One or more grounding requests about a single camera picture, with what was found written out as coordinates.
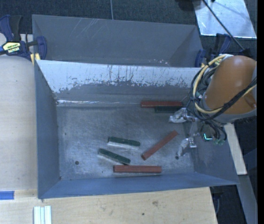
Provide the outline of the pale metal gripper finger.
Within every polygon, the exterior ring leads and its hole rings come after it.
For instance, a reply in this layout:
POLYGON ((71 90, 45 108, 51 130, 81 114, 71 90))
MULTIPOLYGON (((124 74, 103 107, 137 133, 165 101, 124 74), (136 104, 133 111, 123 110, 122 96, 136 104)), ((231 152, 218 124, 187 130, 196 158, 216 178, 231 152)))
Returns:
POLYGON ((186 108, 181 108, 169 117, 170 123, 195 122, 195 117, 188 114, 186 108))
POLYGON ((175 157, 180 158, 184 156, 186 153, 191 152, 197 147, 197 145, 194 142, 193 138, 185 138, 182 140, 181 144, 179 145, 179 148, 176 152, 175 157))

